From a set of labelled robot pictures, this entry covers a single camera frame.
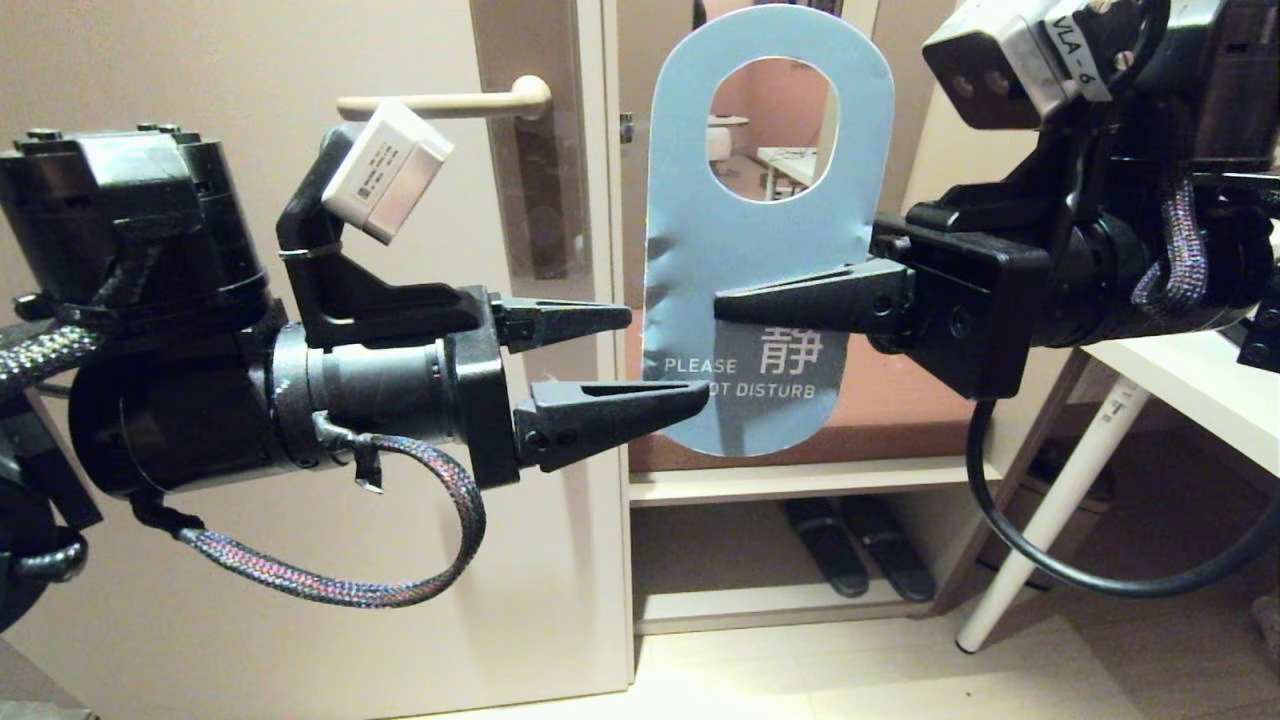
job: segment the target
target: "light blue door hanger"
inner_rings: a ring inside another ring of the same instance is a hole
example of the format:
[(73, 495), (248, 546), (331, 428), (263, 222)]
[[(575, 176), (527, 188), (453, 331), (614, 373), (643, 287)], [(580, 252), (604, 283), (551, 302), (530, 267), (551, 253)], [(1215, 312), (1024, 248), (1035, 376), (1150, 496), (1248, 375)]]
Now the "light blue door hanger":
[[(735, 195), (707, 163), (717, 87), (760, 58), (815, 67), (840, 104), (826, 174), (777, 202)], [(847, 336), (724, 323), (712, 304), (717, 291), (865, 260), (892, 123), (884, 58), (852, 26), (818, 10), (730, 13), (667, 58), (650, 126), (644, 378), (708, 380), (713, 391), (701, 414), (667, 429), (675, 441), (708, 455), (764, 455), (826, 424)]]

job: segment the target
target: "white shelf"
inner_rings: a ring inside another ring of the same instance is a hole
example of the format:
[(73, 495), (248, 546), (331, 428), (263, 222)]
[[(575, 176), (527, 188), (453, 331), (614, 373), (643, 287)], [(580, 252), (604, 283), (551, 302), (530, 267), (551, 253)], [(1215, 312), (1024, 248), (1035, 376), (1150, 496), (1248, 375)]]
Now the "white shelf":
[(632, 511), (636, 632), (684, 633), (923, 615), (859, 550), (870, 588), (836, 594), (777, 502)]
[[(987, 465), (987, 479), (998, 480)], [(964, 457), (631, 473), (631, 507), (908, 492), (964, 484)]]
[(1084, 348), (1280, 475), (1280, 375), (1239, 365), (1216, 332), (1114, 340)]

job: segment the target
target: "black slipper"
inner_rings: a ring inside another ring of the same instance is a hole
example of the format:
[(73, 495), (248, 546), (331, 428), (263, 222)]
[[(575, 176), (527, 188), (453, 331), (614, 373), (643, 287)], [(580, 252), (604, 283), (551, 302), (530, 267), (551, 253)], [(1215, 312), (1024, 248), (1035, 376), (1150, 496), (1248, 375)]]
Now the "black slipper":
[(835, 509), (824, 497), (801, 497), (782, 503), (791, 527), (804, 541), (818, 569), (832, 589), (845, 597), (867, 592), (870, 582), (867, 566), (836, 519)]
[(933, 600), (937, 592), (933, 575), (879, 498), (869, 495), (844, 497), (840, 501), (840, 514), (845, 519), (845, 527), (861, 541), (902, 600)]

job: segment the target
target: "beige door handle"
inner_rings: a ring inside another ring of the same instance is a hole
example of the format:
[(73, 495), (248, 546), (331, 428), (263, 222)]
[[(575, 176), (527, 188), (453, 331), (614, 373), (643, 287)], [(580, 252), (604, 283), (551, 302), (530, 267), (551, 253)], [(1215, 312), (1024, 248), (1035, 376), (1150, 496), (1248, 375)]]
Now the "beige door handle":
[(538, 76), (521, 76), (511, 83), (509, 92), (339, 97), (338, 114), (344, 120), (367, 120), (387, 100), (401, 102), (428, 119), (518, 115), (536, 120), (552, 104), (552, 88)]

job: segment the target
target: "white table leg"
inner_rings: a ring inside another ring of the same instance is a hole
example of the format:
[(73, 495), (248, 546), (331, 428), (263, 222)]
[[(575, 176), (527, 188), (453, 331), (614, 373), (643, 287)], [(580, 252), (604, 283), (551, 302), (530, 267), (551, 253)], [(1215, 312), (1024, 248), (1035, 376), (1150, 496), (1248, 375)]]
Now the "white table leg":
[[(1023, 536), (1036, 547), (1044, 550), (1053, 544), (1059, 533), (1071, 519), (1085, 493), (1093, 486), (1098, 473), (1111, 460), (1120, 441), (1124, 439), (1134, 419), (1142, 411), (1151, 393), (1138, 387), (1133, 380), (1120, 377), (1111, 387), (1106, 401), (1093, 416), (1080, 443), (1071, 452), (1066, 466), (1053, 480), (1052, 487), (1041, 502), (1039, 509), (1027, 524)], [(956, 644), (965, 652), (978, 652), (987, 635), (1009, 610), (1018, 591), (1030, 577), (1034, 565), (1021, 553), (1011, 551), (996, 579), (982, 596), (978, 609), (960, 629)]]

